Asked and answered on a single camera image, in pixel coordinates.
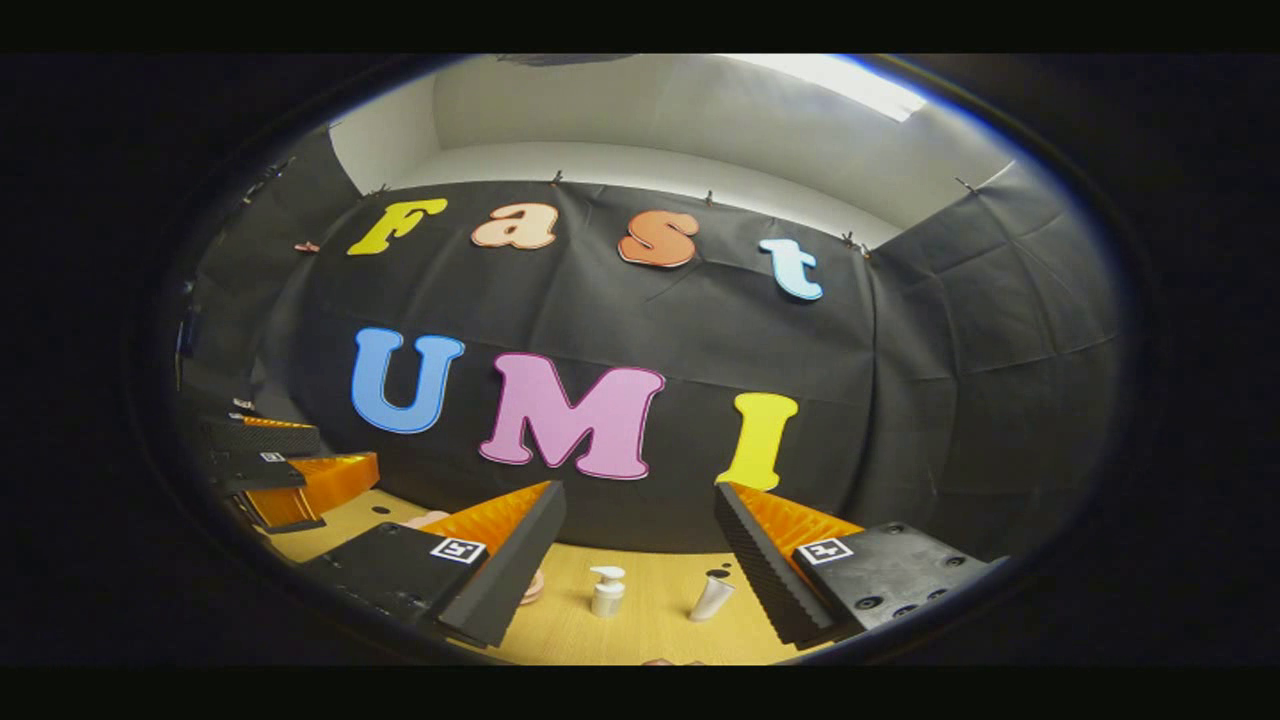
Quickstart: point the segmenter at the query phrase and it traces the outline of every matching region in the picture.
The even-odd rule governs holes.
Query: white wall
[[[343,142],[349,141],[334,136],[338,159],[348,173],[353,169],[366,172],[365,168],[374,164],[372,158],[361,156],[361,150],[353,143],[340,147]],[[567,182],[639,187],[699,200],[707,197],[710,190],[713,202],[792,220],[833,236],[852,231],[855,242],[870,247],[901,232],[901,228],[865,210],[794,182],[662,150],[588,142],[518,142],[461,147],[415,158],[420,160],[416,167],[407,168],[394,181],[379,181],[374,187],[381,182],[398,188],[467,181],[550,181],[556,170],[561,170]]]
[[[435,74],[399,86],[330,123],[338,161],[365,193],[421,167],[440,151]]]

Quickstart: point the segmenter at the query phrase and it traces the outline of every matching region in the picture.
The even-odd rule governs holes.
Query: fisheye lens view
[[[1125,279],[890,67],[474,55],[264,158],[188,238],[196,489],[477,662],[804,662],[978,592],[1096,489]]]

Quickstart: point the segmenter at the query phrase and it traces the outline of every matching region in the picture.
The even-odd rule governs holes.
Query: black fabric backdrop
[[[196,357],[250,380],[264,415],[315,423],[337,451],[378,451],[380,488],[428,507],[458,510],[556,478],[568,498],[564,542],[727,550],[712,489],[741,428],[733,398],[772,392],[799,404],[774,493],[860,524],[906,521],[989,560],[1057,529],[1112,427],[1121,299],[1083,214],[1025,164],[868,261],[812,228],[684,196],[470,182],[361,199],[326,133],[293,155],[262,191],[275,188],[271,201],[247,206],[206,256]],[[310,184],[284,192],[291,178]],[[431,197],[448,208],[381,254],[346,255],[387,205]],[[515,202],[556,206],[557,240],[538,250],[470,241]],[[618,256],[628,220],[654,209],[698,219],[689,264]],[[817,302],[774,281],[758,242],[778,237],[817,258]],[[321,252],[292,250],[305,240]],[[387,375],[396,405],[413,400],[416,337],[466,345],[429,430],[389,433],[356,414],[355,334],[365,327],[404,337]],[[502,388],[493,361],[508,351],[552,359],[575,404],[609,368],[660,373],[643,446],[649,475],[579,473],[572,459],[586,442],[547,468],[527,430],[529,464],[481,457]]]

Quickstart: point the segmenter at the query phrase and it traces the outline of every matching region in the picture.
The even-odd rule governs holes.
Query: letter m
[[[590,448],[575,462],[582,474],[614,480],[649,474],[640,450],[649,402],[666,384],[662,375],[614,368],[573,406],[547,357],[508,352],[494,366],[503,377],[502,398],[493,438],[480,443],[480,455],[509,465],[529,462],[534,454],[524,445],[527,424],[549,468],[559,468],[591,433]]]

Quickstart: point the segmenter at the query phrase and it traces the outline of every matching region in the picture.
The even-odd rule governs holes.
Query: foam letter
[[[404,233],[417,227],[422,219],[422,213],[438,215],[449,201],[443,197],[435,200],[417,200],[415,202],[392,202],[383,211],[383,219],[370,228],[360,242],[347,249],[347,255],[378,255],[387,250],[387,240],[390,237],[404,237]]]
[[[480,443],[480,455],[508,465],[532,460],[534,454],[524,446],[527,421],[549,468],[559,468],[591,433],[590,448],[575,462],[584,475],[639,480],[649,474],[640,448],[649,402],[666,384],[662,375],[614,368],[600,375],[575,407],[547,357],[508,352],[499,355],[494,366],[503,377],[502,398],[493,439]]]
[[[383,328],[365,328],[356,333],[356,369],[351,374],[351,402],[356,413],[384,430],[402,434],[421,433],[440,419],[444,384],[449,379],[449,361],[466,350],[452,337],[428,334],[417,338],[413,348],[422,356],[417,372],[417,395],[413,405],[396,407],[387,402],[383,387],[392,351],[404,343],[399,333]]]
[[[552,228],[559,211],[540,202],[504,205],[489,213],[489,220],[471,233],[471,242],[481,247],[515,245],[521,250],[536,250],[556,240]]]
[[[771,392],[744,392],[733,398],[733,407],[742,414],[742,432],[737,436],[733,461],[716,482],[737,483],[759,491],[778,487],[773,464],[782,445],[782,428],[800,407],[795,400]]]
[[[618,255],[627,263],[676,268],[694,256],[694,241],[689,236],[698,232],[692,215],[649,210],[631,218],[627,237],[618,241]]]
[[[782,290],[800,300],[818,300],[822,286],[804,277],[805,268],[815,268],[818,261],[794,240],[762,240],[760,250],[773,254],[773,277]]]

